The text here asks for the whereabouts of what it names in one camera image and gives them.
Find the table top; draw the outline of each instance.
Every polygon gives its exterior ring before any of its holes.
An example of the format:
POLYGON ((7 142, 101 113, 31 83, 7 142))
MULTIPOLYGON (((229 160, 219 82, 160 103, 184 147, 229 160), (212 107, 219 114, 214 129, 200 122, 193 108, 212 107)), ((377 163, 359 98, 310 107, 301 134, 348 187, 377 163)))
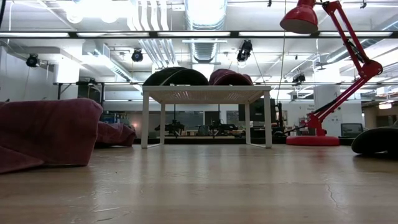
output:
POLYGON ((144 86, 155 101, 165 104, 245 104, 271 91, 270 86, 144 86))

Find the white table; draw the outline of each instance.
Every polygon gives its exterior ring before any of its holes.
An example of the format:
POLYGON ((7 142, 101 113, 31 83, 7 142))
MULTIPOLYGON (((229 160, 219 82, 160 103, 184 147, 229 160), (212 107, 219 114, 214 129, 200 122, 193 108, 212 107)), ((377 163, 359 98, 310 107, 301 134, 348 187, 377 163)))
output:
POLYGON ((264 96, 265 147, 272 147, 270 86, 144 86, 142 91, 144 101, 142 104, 141 147, 143 149, 159 145, 148 146, 149 97, 161 105, 160 144, 164 144, 165 139, 166 104, 244 104, 246 144, 263 147, 251 144, 250 104, 264 96))

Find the red bean bag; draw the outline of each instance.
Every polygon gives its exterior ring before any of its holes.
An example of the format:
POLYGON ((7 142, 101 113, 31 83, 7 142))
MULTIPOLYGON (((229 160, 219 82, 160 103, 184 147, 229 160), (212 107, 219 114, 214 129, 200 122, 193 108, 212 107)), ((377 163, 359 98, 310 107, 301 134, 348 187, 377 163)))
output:
POLYGON ((0 173, 86 166, 102 107, 89 99, 0 103, 0 173))
POLYGON ((131 146, 136 138, 134 128, 124 124, 98 123, 98 137, 96 147, 131 146))
POLYGON ((253 85, 249 75, 228 69, 218 69, 210 75, 210 85, 253 85))

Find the table leg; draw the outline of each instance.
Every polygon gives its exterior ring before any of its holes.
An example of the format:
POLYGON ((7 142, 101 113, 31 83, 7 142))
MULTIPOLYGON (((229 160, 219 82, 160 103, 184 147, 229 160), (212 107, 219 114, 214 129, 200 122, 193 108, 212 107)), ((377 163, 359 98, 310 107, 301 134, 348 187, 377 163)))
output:
POLYGON ((271 101, 269 91, 264 91, 264 121, 266 130, 266 148, 272 147, 271 101))
POLYGON ((149 93, 143 93, 142 102, 142 129, 141 129, 141 148, 148 148, 148 125, 149 125, 149 93))
POLYGON ((160 109, 160 143, 161 144, 164 144, 165 122, 166 122, 166 105, 164 103, 162 103, 161 109, 160 109))
POLYGON ((246 103, 244 105, 244 121, 246 125, 246 144, 251 143, 250 139, 250 104, 246 103))

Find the bean bag chair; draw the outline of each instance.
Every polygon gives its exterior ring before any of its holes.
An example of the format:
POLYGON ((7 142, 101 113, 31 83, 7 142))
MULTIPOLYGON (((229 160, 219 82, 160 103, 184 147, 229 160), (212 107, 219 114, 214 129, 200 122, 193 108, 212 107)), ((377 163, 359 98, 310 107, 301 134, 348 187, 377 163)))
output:
POLYGON ((96 147, 131 146, 136 138, 134 128, 124 124, 108 124, 100 121, 98 123, 98 137, 96 147))
POLYGON ((184 67, 165 68, 153 73, 144 86, 209 85, 207 78, 200 72, 184 67))
POLYGON ((228 69, 218 69, 210 75, 210 85, 253 85, 249 75, 228 69))
POLYGON ((396 142, 398 138, 398 125, 367 130, 357 136, 351 148, 358 154, 374 154, 387 151, 397 155, 396 142))
POLYGON ((86 166, 102 107, 89 99, 0 103, 0 173, 86 166))

